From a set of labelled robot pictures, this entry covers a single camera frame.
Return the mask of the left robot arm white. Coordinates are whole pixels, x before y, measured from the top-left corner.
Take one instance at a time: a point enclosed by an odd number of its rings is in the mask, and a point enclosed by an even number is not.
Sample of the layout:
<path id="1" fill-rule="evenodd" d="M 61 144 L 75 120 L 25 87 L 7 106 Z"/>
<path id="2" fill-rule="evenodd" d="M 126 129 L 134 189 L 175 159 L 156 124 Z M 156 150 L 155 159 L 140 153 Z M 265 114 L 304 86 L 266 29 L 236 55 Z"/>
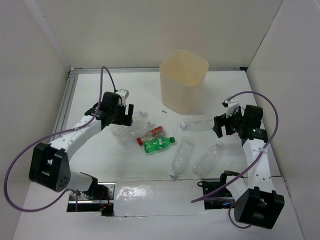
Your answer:
<path id="1" fill-rule="evenodd" d="M 133 104 L 126 105 L 129 92 L 120 89 L 117 92 L 106 91 L 101 103 L 87 110 L 75 125 L 75 131 L 63 134 L 59 138 L 38 143 L 32 153 L 29 179 L 57 193 L 72 189 L 81 192 L 88 200 L 97 197 L 100 190 L 98 179 L 88 173 L 71 170 L 72 156 L 94 135 L 110 124 L 131 126 L 133 122 Z"/>

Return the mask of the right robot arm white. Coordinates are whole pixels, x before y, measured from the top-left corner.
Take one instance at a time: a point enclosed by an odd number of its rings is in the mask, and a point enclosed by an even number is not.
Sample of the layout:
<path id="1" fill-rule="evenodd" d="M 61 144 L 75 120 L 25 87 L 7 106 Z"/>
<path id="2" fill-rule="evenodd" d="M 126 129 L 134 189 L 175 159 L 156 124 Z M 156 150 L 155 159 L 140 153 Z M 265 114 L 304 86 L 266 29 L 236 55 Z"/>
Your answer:
<path id="1" fill-rule="evenodd" d="M 247 180 L 236 178 L 237 173 L 225 171 L 221 175 L 218 190 L 223 196 L 235 200 L 234 219 L 238 223 L 272 229 L 285 205 L 285 199 L 277 194 L 272 181 L 268 160 L 269 138 L 261 128 L 263 109 L 247 105 L 244 112 L 238 103 L 224 104 L 226 112 L 214 118 L 213 131 L 219 138 L 238 134 L 241 139 L 246 162 L 250 170 Z"/>

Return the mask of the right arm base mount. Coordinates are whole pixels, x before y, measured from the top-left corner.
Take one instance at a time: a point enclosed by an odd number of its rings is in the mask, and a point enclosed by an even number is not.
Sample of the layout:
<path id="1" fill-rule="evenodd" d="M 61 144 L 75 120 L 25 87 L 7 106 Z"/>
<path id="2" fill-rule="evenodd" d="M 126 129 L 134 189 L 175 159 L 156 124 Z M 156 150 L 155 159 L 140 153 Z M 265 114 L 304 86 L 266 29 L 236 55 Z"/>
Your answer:
<path id="1" fill-rule="evenodd" d="M 197 183 L 197 186 L 202 189 L 203 195 L 206 195 L 216 189 L 218 189 L 222 184 L 219 180 L 202 180 Z M 218 210 L 218 209 L 229 209 L 234 203 L 231 193 L 225 188 L 211 198 L 219 198 L 218 200 L 207 200 L 204 201 L 205 210 Z"/>

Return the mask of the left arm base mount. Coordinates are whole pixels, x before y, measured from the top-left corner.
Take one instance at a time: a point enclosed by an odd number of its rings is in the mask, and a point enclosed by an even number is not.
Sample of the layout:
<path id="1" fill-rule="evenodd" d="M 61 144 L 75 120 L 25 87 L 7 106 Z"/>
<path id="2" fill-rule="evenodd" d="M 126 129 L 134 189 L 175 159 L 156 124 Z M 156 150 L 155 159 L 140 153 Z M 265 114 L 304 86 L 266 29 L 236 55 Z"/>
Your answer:
<path id="1" fill-rule="evenodd" d="M 114 216 L 115 182 L 99 182 L 92 196 L 86 192 L 76 195 L 71 192 L 67 213 L 98 213 L 104 217 Z"/>

